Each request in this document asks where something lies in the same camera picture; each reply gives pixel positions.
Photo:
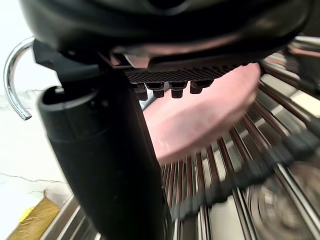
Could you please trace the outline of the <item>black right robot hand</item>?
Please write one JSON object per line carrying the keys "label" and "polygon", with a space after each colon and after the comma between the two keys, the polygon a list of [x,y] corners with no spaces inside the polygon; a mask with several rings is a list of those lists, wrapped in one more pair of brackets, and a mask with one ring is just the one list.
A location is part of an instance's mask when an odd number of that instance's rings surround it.
{"label": "black right robot hand", "polygon": [[56,71],[38,110],[81,207],[108,240],[169,240],[172,220],[139,105],[198,94],[306,24],[312,0],[23,0],[35,61]]}

